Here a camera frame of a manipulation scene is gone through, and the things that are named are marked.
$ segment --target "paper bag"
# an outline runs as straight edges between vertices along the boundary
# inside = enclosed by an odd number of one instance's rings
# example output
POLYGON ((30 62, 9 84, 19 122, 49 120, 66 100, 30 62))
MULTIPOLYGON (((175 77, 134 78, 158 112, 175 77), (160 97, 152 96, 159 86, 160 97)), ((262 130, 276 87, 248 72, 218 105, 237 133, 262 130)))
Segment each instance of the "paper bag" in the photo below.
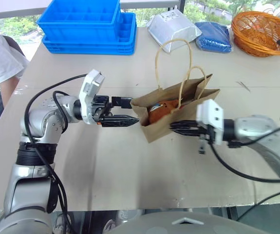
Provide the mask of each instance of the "paper bag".
POLYGON ((155 74, 158 83, 158 89, 146 94, 142 97, 134 98, 131 106, 140 119, 141 129, 149 143, 171 133, 169 125, 172 122, 180 120, 195 120, 197 105, 207 99, 214 99, 219 93, 219 89, 205 89, 211 75, 206 76, 204 71, 198 66, 191 66, 192 52, 189 43, 183 39, 174 39, 165 42, 158 50, 155 58, 155 74), (157 61, 160 51, 166 44, 176 41, 184 41, 189 48, 190 64, 189 70, 182 83, 175 84, 167 89, 160 86, 157 61), (204 77, 200 79, 189 79, 192 69, 198 68, 202 71, 204 77), (159 101, 179 99, 179 105, 170 114, 163 116, 160 120, 153 124, 149 124, 148 108, 155 105, 159 101))

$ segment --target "cardboard surface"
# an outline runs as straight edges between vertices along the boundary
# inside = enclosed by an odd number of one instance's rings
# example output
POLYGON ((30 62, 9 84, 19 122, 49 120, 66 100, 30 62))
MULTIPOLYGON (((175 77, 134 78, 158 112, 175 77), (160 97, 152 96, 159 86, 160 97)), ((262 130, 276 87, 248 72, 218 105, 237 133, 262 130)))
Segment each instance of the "cardboard surface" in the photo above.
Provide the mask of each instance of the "cardboard surface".
MULTIPOLYGON (((237 47, 229 55, 215 54, 200 51, 193 43, 192 47, 193 64, 214 74, 208 88, 221 90, 216 101, 224 108, 225 118, 262 114, 280 126, 280 56, 255 58, 237 47)), ((27 102, 43 88, 91 69, 106 77, 100 95, 140 97, 156 89, 149 79, 154 79, 157 49, 145 28, 138 29, 133 56, 53 55, 40 45, 0 118, 0 208, 16 160, 19 123, 27 102)), ((174 77, 183 77, 187 58, 184 47, 174 50, 171 58, 161 54, 160 76, 167 77, 163 87, 180 82, 174 77), (163 66, 172 69, 162 74, 163 66)), ((58 90, 78 95, 81 83, 82 79, 75 80, 58 90)), ((34 107, 51 95, 45 93, 34 107)), ((114 108, 113 112, 135 116, 132 110, 114 108)), ((247 205, 280 191, 280 184, 255 183, 232 174, 209 148, 206 155, 199 155, 198 147, 197 138, 175 133, 148 144, 140 124, 101 128, 81 122, 70 124, 62 135, 56 172, 64 183, 70 211, 247 205)), ((245 173, 277 178, 249 148, 223 145, 217 150, 245 173)), ((269 201, 276 202, 280 196, 269 201)))

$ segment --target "stacked blue crates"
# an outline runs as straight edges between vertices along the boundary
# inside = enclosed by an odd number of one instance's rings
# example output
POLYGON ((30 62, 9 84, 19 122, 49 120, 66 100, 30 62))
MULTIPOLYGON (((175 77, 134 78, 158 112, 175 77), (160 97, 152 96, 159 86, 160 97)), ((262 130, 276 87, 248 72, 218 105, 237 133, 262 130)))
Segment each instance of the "stacked blue crates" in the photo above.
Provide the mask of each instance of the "stacked blue crates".
POLYGON ((135 14, 120 12, 119 0, 53 0, 37 23, 51 53, 134 53, 135 14))

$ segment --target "label on bag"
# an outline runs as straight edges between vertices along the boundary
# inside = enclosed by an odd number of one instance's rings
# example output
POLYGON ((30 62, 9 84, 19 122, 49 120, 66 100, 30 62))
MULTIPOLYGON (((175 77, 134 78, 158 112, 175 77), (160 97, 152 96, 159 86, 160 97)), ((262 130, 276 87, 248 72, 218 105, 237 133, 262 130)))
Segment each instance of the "label on bag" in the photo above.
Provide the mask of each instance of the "label on bag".
POLYGON ((177 14, 176 14, 175 12, 173 12, 173 11, 167 11, 167 12, 161 13, 161 14, 160 14, 160 17, 164 20, 164 22, 167 22, 167 21, 169 21, 169 20, 178 18, 179 15, 177 15, 177 14))

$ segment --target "person's arm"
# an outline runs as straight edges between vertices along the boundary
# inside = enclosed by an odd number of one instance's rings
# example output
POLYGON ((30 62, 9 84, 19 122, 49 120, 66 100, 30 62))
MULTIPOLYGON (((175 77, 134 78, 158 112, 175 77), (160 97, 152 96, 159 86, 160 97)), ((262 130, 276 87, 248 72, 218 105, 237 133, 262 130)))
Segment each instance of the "person's arm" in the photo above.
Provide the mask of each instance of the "person's arm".
POLYGON ((6 81, 0 83, 0 92, 1 92, 3 107, 5 107, 6 104, 8 103, 18 82, 19 82, 19 79, 14 76, 14 77, 11 77, 10 79, 7 79, 6 81))

